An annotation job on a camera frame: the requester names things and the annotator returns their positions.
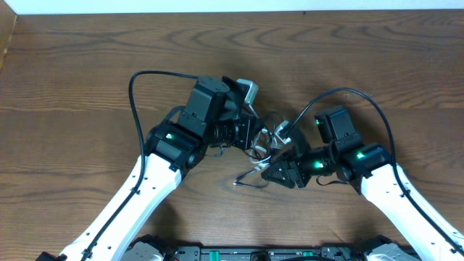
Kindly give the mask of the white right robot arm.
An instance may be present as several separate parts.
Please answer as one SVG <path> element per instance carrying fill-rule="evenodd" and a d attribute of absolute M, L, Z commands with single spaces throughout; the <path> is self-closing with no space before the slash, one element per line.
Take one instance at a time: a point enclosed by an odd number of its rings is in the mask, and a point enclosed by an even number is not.
<path fill-rule="evenodd" d="M 311 148 L 300 130 L 294 147 L 262 173 L 266 181 L 304 188 L 311 178 L 337 176 L 390 219 L 422 260 L 462 260 L 463 235 L 414 187 L 382 145 L 366 145 L 342 106 L 315 115 L 324 145 Z"/>

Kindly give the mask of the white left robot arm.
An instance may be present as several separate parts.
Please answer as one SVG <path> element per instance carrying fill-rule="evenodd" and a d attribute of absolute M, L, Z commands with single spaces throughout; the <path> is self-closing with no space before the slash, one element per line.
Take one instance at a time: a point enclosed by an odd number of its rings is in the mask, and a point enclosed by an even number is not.
<path fill-rule="evenodd" d="M 121 260 L 153 211 L 174 191 L 211 146 L 247 150 L 257 116 L 244 114 L 258 86 L 250 80 L 197 77 L 186 105 L 140 137 L 141 154 L 132 172 L 94 222 L 59 254 L 39 260 Z"/>

